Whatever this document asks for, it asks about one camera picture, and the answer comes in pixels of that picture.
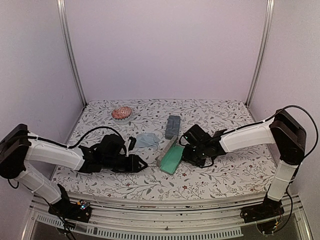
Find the beige-grey glasses case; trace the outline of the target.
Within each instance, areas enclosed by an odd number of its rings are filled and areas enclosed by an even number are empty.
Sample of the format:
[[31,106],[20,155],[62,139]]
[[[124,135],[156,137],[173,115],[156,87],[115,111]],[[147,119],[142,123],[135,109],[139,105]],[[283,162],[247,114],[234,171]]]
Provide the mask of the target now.
[[182,160],[184,147],[177,144],[178,137],[173,136],[157,157],[156,166],[164,173],[173,175]]

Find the light blue cloth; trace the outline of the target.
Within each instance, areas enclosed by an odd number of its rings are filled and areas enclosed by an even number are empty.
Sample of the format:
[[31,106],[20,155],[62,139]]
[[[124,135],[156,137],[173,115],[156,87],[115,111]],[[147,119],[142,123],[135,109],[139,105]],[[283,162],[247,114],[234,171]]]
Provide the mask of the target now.
[[157,149],[160,139],[154,133],[140,133],[136,136],[136,148]]

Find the blue-grey glasses case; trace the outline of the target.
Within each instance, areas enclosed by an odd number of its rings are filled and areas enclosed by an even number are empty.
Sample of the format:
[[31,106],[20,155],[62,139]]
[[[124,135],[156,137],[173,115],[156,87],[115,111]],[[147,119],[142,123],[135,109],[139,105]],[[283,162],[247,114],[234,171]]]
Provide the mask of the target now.
[[164,138],[171,140],[173,137],[179,135],[181,124],[181,117],[177,115],[170,115],[167,119]]

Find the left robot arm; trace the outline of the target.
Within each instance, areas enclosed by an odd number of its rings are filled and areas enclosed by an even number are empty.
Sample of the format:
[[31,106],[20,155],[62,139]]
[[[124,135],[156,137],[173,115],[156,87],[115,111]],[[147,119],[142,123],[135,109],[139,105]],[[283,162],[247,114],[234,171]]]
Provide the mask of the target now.
[[140,156],[130,153],[135,144],[134,137],[125,142],[115,130],[91,147],[79,142],[65,145],[33,134],[27,125],[21,123],[0,142],[0,175],[21,183],[50,204],[55,204],[55,209],[63,217],[70,217],[75,211],[74,205],[63,198],[64,188],[44,177],[31,162],[64,166],[85,174],[99,173],[102,169],[114,173],[139,173],[148,164]]

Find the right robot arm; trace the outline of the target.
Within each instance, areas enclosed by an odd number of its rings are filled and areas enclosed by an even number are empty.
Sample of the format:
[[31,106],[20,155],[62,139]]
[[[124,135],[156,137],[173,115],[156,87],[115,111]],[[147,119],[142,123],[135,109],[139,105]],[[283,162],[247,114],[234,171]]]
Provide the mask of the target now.
[[272,116],[233,130],[219,130],[213,135],[205,132],[198,124],[183,135],[186,140],[181,160],[199,168],[206,168],[207,159],[260,145],[275,145],[279,152],[279,163],[273,180],[266,192],[266,201],[259,206],[262,218],[269,218],[278,210],[287,188],[293,181],[302,162],[312,150],[306,152],[307,131],[287,112],[287,105]]

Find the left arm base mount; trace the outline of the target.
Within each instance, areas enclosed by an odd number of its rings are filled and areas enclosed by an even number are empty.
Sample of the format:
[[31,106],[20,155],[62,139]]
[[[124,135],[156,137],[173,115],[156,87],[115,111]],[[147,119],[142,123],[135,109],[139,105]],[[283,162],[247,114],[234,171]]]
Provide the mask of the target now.
[[70,198],[64,187],[60,184],[57,186],[61,192],[61,199],[57,203],[48,204],[48,213],[62,219],[88,223],[92,214],[90,204],[82,199],[77,203],[70,202]]

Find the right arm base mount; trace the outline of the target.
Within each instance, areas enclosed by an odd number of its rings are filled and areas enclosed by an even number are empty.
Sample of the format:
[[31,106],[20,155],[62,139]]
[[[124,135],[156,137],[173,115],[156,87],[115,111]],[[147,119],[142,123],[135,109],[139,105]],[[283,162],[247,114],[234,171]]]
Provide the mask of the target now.
[[241,208],[240,217],[245,223],[251,223],[277,217],[283,215],[284,212],[282,202],[272,200],[266,194],[262,203]]

